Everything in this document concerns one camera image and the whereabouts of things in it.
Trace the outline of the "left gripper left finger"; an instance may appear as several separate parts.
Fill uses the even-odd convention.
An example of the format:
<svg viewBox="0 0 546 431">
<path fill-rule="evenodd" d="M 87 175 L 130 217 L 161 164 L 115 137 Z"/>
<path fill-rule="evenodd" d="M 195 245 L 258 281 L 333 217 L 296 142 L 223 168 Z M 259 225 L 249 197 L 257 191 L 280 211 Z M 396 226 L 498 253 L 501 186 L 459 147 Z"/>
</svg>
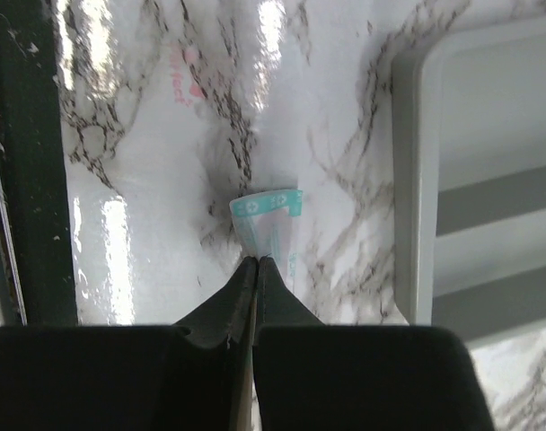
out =
<svg viewBox="0 0 546 431">
<path fill-rule="evenodd" d="M 172 325 L 0 328 L 0 430 L 236 430 L 257 261 Z"/>
</svg>

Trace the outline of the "teal sterile strip packet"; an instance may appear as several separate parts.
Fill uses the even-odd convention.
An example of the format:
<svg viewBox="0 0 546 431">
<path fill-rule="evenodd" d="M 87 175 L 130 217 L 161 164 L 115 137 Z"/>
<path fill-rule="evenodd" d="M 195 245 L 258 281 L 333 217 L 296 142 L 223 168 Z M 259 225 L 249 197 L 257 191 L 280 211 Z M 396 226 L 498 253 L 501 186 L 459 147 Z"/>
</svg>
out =
<svg viewBox="0 0 546 431">
<path fill-rule="evenodd" d="M 271 257 L 289 289 L 295 286 L 302 205 L 300 189 L 264 191 L 229 203 L 233 228 L 246 254 Z"/>
</svg>

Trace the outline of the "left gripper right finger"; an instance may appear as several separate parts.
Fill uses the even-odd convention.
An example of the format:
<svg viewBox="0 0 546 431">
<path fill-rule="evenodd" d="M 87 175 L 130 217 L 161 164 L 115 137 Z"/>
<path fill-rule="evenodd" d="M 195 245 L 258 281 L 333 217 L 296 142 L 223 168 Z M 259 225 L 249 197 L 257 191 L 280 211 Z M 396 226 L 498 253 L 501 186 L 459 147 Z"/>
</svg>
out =
<svg viewBox="0 0 546 431">
<path fill-rule="evenodd" d="M 490 430 L 471 356 L 430 326 L 328 325 L 259 263 L 253 373 L 265 430 Z"/>
</svg>

